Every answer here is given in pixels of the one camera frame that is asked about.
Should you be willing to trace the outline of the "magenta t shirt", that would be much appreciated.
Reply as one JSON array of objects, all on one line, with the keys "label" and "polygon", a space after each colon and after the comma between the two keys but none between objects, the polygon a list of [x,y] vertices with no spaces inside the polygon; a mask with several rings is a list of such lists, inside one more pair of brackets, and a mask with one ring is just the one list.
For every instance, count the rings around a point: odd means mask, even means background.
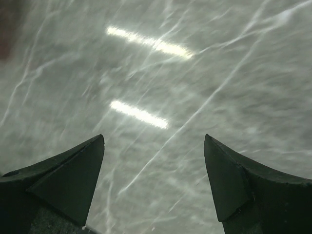
[{"label": "magenta t shirt", "polygon": [[23,0],[0,1],[0,59],[10,56],[16,41],[17,30],[20,27]]}]

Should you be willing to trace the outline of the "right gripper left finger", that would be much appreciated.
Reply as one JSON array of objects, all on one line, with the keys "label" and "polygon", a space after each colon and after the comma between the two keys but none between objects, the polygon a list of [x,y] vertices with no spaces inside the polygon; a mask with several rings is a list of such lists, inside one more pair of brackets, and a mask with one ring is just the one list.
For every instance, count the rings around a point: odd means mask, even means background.
[{"label": "right gripper left finger", "polygon": [[104,137],[0,177],[3,234],[92,234],[86,226],[104,157]]}]

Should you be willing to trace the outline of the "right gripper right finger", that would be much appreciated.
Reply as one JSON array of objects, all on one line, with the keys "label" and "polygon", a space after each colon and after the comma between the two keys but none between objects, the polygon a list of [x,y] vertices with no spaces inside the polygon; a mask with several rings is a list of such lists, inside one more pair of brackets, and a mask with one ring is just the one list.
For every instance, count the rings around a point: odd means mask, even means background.
[{"label": "right gripper right finger", "polygon": [[243,156],[210,135],[204,157],[217,219],[227,234],[310,234],[312,181]]}]

